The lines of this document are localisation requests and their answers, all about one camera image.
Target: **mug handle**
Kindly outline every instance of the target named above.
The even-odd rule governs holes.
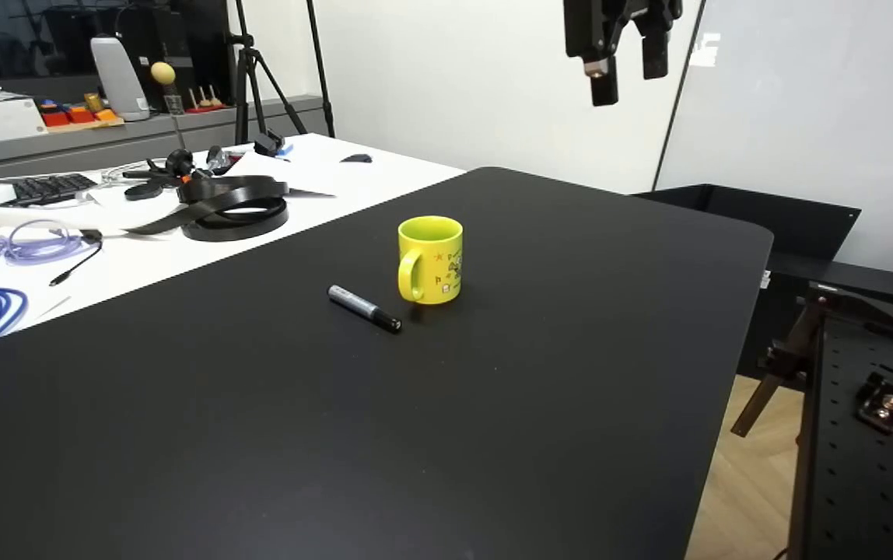
[[[402,290],[402,299],[419,301],[419,290],[415,286],[415,266],[419,261],[419,253],[409,253],[402,258],[402,266],[395,271],[395,286]]]

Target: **floor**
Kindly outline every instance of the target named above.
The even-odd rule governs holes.
[[[738,377],[688,560],[773,560],[787,548],[804,396],[782,389],[747,438],[729,432],[756,389]]]

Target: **white wall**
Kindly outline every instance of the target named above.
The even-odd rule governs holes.
[[[664,183],[860,204],[839,261],[893,271],[893,4],[711,0]]]
[[[249,12],[274,12],[255,18],[258,38],[269,30],[276,45],[265,57],[291,60],[291,84],[319,91],[299,70],[314,67],[311,51],[291,38],[301,5],[249,0]],[[461,167],[649,191],[693,8],[676,25],[667,82],[640,82],[630,29],[621,102],[593,108],[581,66],[562,52],[562,0],[319,0],[340,138]]]

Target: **black table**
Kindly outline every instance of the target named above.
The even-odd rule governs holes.
[[[422,210],[468,290],[409,314]],[[0,556],[682,556],[770,241],[490,167],[4,338]]]
[[[820,351],[796,456],[792,556],[893,556],[893,435],[855,418],[870,372],[893,385],[893,338],[831,314]]]

